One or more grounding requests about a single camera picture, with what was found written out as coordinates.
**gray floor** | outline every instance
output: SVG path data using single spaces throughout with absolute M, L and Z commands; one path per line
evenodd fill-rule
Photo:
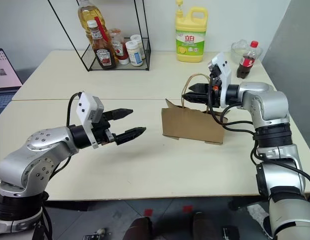
M 241 240 L 267 240 L 246 209 L 228 209 L 230 200 L 230 197 L 114 200 L 92 202 L 88 211 L 47 210 L 55 240 L 81 240 L 100 228 L 107 229 L 106 240 L 121 240 L 133 220 L 150 213 L 155 239 L 191 240 L 191 219 L 196 212 L 208 214 L 218 233 L 222 226 L 233 225 L 238 227 Z

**green label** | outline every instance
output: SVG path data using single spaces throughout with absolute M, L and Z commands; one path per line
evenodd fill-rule
M 206 32 L 176 30 L 176 52 L 187 56 L 201 56 L 204 53 Z

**cooking oil bottle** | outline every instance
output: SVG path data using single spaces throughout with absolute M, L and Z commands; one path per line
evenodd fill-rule
M 93 38 L 91 35 L 91 30 L 87 24 L 87 21 L 91 21 L 91 20 L 97 20 L 96 17 L 99 19 L 100 23 L 101 23 L 101 31 L 104 31 L 104 40 L 108 43 L 111 43 L 111 36 L 109 34 L 109 32 L 107 31 L 106 25 L 105 25 L 105 20 L 100 12 L 100 10 L 94 5 L 92 4 L 89 0 L 78 0 L 79 6 L 78 6 L 78 18 L 80 20 L 80 24 L 83 27 L 83 29 L 86 32 L 86 37 L 89 40 L 89 43 L 91 45 L 93 45 Z M 114 48 L 111 46 L 110 47 L 110 51 L 112 53 L 112 55 L 115 58 L 115 62 L 118 63 L 119 60 L 116 57 Z
M 208 11 L 204 7 L 194 6 L 184 17 L 181 5 L 183 0 L 176 0 L 178 9 L 175 17 L 176 55 L 182 62 L 197 63 L 202 61 L 208 21 Z M 203 17 L 193 16 L 202 13 Z

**laptop screen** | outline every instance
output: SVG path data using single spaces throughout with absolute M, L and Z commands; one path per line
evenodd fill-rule
M 22 83 L 3 49 L 0 49 L 0 90 L 18 90 Z

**white bottle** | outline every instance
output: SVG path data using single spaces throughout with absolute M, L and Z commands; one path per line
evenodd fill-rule
M 143 48 L 143 43 L 142 43 L 141 35 L 139 35 L 139 34 L 132 35 L 130 37 L 130 40 L 136 41 L 138 43 L 138 46 L 139 46 L 139 49 L 140 49 L 140 53 L 141 53 L 141 58 L 145 59 L 145 52 L 144 52 L 144 48 Z
M 134 67 L 139 67 L 143 64 L 141 50 L 137 41 L 128 41 L 125 43 L 130 63 Z

